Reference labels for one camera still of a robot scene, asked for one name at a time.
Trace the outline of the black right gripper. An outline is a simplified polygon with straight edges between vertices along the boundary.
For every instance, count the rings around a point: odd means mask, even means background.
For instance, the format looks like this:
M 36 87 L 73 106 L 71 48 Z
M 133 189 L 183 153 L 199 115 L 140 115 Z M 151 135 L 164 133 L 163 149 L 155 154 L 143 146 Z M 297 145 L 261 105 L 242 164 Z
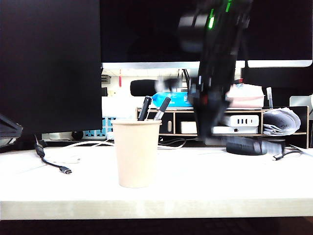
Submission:
M 190 77 L 190 104 L 195 110 L 198 136 L 205 140 L 224 117 L 229 106 L 226 93 L 233 84 L 232 73 L 212 73 Z

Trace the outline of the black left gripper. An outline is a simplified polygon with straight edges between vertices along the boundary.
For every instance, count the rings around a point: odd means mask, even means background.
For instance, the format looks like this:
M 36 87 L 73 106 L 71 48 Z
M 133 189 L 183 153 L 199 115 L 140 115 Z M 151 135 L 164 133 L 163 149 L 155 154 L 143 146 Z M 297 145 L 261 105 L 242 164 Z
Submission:
M 0 146 L 12 147 L 17 143 L 17 139 L 22 134 L 23 127 L 10 120 L 4 115 L 0 115 Z

